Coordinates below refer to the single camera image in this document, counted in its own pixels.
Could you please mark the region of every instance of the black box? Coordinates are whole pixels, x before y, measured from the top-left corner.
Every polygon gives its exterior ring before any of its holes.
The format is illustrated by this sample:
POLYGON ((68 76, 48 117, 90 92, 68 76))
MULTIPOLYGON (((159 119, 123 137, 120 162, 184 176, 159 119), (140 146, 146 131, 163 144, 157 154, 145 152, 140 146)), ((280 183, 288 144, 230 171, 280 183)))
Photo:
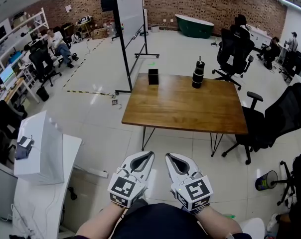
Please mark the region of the black box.
POLYGON ((149 85, 158 85, 158 69, 149 69, 149 85))

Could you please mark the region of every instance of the brick wall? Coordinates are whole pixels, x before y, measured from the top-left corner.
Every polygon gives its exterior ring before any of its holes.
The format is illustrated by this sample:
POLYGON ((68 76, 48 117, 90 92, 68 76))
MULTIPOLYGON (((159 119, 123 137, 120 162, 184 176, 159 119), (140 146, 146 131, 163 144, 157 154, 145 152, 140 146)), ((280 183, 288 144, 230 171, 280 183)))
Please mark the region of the brick wall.
POLYGON ((145 7, 149 23, 160 24, 166 19, 165 26, 170 29, 177 29, 174 15, 183 14, 214 23, 214 32, 220 33, 234 24, 234 17, 240 13, 248 24, 279 38, 287 13, 277 0, 145 0, 145 7))
MULTIPOLYGON (((215 24, 214 32, 229 28, 239 13, 247 18, 248 24, 266 30, 270 36, 281 36, 287 8, 277 0, 145 0, 149 23, 160 24, 166 18, 165 26, 177 30, 175 14, 203 19, 215 24)), ((100 0, 42 0, 25 9, 35 14, 44 8, 50 27, 91 15, 99 27, 104 22, 114 20, 112 12, 102 12, 100 0), (65 7, 72 6, 67 13, 65 7)))
POLYGON ((100 0, 41 0, 25 8, 29 14, 38 13, 44 8, 45 16, 50 27, 61 26, 65 23, 76 23, 84 16, 90 15, 94 24, 101 27, 103 23, 113 21, 113 12, 102 12, 100 0), (66 12, 65 7, 71 5, 72 11, 66 12))

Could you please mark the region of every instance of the whiteboard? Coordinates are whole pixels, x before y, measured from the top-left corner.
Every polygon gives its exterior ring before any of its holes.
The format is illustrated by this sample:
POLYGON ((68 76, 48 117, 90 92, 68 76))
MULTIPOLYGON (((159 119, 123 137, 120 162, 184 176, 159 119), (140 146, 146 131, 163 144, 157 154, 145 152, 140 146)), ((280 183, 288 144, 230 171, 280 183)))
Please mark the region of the whiteboard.
POLYGON ((117 0, 125 46, 144 24, 142 0, 117 0))

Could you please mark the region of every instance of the whiteboard stand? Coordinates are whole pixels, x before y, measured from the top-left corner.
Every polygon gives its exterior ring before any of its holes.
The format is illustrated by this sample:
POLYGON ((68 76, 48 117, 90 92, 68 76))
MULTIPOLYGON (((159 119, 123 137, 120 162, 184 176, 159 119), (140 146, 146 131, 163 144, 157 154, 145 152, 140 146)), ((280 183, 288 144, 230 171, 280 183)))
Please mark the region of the whiteboard stand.
POLYGON ((132 86, 132 81, 131 81, 131 74, 135 68, 135 65, 138 61, 138 59, 140 58, 140 56, 155 56, 156 58, 159 58, 159 54, 153 54, 153 53, 148 53, 148 48, 147 48, 147 37, 146 37, 146 23, 145 23, 145 12, 144 12, 144 8, 143 9, 143 19, 144 19, 144 23, 143 25, 139 28, 139 30, 136 32, 136 34, 134 36, 132 36, 131 40, 128 42, 128 44, 125 46, 124 43, 124 37, 123 37, 123 32, 122 32, 122 27, 121 27, 121 19, 120 19, 120 13, 119 13, 119 8, 118 8, 118 1, 114 0, 115 2, 115 6, 113 9, 113 14, 114 14, 114 20, 115 20, 115 26, 116 26, 116 31, 117 34, 119 35, 119 38, 121 40, 121 47, 122 47, 122 52, 123 52, 123 58, 124 58, 124 63, 125 63, 125 69, 126 69, 126 74, 127 74, 127 79, 129 81, 129 85, 130 85, 130 90, 115 90, 115 94, 119 95, 120 93, 131 93, 133 90, 133 86, 132 86), (128 47, 128 45, 131 43, 131 41, 133 39, 135 39, 139 33, 141 32, 142 27, 144 28, 144 45, 141 48, 139 53, 135 53, 135 57, 136 60, 132 66, 131 69, 129 69, 129 65, 127 62, 127 56, 126 56, 126 48, 128 47))

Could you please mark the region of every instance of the white shelving unit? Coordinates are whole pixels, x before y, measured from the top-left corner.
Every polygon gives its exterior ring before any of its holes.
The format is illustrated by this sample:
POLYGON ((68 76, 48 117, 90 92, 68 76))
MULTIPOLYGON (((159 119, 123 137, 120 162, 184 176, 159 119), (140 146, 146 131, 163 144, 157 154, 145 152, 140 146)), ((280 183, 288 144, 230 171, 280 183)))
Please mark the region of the white shelving unit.
MULTIPOLYGON (((34 25, 36 25, 36 27, 34 29, 32 29, 30 32, 28 32, 27 34, 32 34, 35 31, 39 31, 39 29, 43 26, 45 26, 46 28, 49 28, 49 25, 47 23, 46 17, 45 17, 45 13, 44 13, 44 9, 42 8, 41 11, 39 13, 37 13, 36 15, 32 16, 31 18, 28 18, 27 20, 25 20, 24 22, 22 22, 20 25, 18 25, 16 28, 12 29, 11 32, 7 33, 3 38, 0 39, 0 44, 6 39, 8 38, 10 35, 12 35, 13 33, 17 32, 21 27, 27 25, 30 21, 34 22, 34 25), (44 23, 42 22, 38 22, 36 20, 37 17, 39 16, 43 16, 44 19, 44 23)), ((9 47, 1 56, 0 56, 0 67, 2 68, 2 70, 5 69, 5 66, 2 63, 2 59, 5 58, 11 51, 12 49, 17 46, 22 40, 24 40, 27 37, 27 35, 25 35, 24 37, 19 38, 19 40, 14 43, 11 47, 9 47)), ((23 56, 25 55, 25 53, 23 52, 13 63, 11 63, 11 65, 13 66, 19 59, 21 59, 23 56)))

